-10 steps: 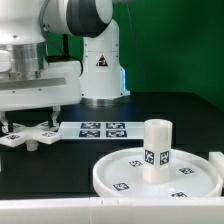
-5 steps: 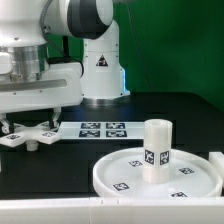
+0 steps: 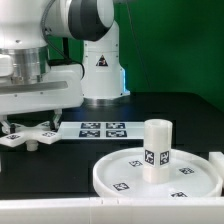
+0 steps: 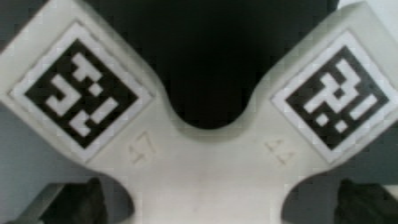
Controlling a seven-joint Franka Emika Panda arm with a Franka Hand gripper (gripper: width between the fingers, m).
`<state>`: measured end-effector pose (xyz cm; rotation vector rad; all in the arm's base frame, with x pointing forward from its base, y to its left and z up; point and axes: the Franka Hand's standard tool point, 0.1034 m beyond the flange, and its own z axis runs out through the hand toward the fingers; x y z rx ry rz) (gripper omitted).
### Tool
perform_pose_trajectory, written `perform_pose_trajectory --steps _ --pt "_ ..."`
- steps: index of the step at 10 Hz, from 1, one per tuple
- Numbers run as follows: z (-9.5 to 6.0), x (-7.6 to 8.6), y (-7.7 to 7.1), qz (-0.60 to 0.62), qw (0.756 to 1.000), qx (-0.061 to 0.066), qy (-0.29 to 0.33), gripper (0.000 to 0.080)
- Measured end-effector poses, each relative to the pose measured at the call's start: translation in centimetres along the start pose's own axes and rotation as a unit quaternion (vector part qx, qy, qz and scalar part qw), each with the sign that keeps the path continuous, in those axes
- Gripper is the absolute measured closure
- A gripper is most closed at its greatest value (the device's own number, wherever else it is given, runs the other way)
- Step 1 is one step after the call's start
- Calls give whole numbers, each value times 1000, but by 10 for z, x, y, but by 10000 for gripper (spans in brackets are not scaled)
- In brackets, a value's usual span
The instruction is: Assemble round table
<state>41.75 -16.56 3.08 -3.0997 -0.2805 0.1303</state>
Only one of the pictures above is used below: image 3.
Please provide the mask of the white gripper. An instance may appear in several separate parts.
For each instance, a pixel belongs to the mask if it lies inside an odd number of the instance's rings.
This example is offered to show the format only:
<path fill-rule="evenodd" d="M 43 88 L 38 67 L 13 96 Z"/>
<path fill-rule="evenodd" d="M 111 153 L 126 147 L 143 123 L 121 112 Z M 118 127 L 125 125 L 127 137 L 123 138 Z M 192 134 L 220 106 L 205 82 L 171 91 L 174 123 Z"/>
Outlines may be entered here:
<path fill-rule="evenodd" d="M 35 84 L 14 85 L 10 80 L 12 73 L 12 58 L 0 54 L 0 123 L 5 134 L 15 132 L 15 125 L 6 115 L 54 110 L 50 129 L 57 131 L 61 109 L 79 107 L 83 103 L 79 65 L 55 66 L 42 82 Z"/>

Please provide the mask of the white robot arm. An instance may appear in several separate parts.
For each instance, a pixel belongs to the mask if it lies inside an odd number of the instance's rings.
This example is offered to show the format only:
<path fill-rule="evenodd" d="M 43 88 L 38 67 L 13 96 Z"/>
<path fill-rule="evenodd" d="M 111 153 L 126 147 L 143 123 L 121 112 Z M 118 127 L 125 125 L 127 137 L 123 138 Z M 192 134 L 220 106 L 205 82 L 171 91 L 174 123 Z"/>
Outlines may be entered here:
<path fill-rule="evenodd" d="M 84 42 L 80 63 L 49 58 L 58 36 Z M 0 124 L 14 133 L 9 115 L 112 102 L 129 91 L 119 63 L 114 0 L 0 0 Z"/>

